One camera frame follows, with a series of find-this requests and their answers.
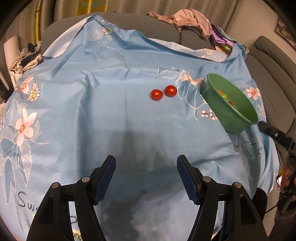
pink cloth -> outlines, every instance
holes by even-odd
[[[175,26],[178,31],[183,26],[187,27],[198,33],[205,40],[208,40],[212,34],[212,27],[209,20],[202,13],[194,9],[181,9],[169,17],[159,15],[154,11],[150,11],[147,15]]]

green bowl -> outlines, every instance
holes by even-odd
[[[228,100],[224,99],[218,90],[226,94]],[[239,88],[224,77],[209,73],[207,80],[201,84],[200,94],[227,132],[238,134],[248,126],[258,123],[258,115],[252,103]]]

screw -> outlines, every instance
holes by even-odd
[[[241,188],[242,187],[242,185],[240,183],[238,183],[238,182],[234,183],[234,186],[237,187],[237,188]]]
[[[57,188],[59,186],[59,183],[53,183],[52,188]]]
[[[83,183],[87,183],[89,180],[90,180],[89,177],[83,177],[81,181],[82,181]]]
[[[207,183],[209,183],[212,180],[210,177],[203,177],[202,179]]]

gray sofa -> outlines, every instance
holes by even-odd
[[[41,38],[41,53],[66,29],[86,14],[59,20],[50,25]],[[210,41],[202,39],[195,32],[175,27],[155,18],[132,13],[99,12],[96,13],[122,29],[136,29],[148,38],[175,42],[191,49],[215,49]],[[296,65],[272,41],[260,36],[245,60],[252,78],[260,89],[267,122],[296,140]],[[276,144],[281,162],[285,162],[287,151]]]

red cherry tomato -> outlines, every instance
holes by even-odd
[[[158,89],[152,90],[150,93],[150,97],[153,100],[161,100],[161,98],[163,97],[163,92]]]
[[[168,85],[165,88],[165,95],[168,97],[174,97],[177,94],[177,88],[173,85]]]

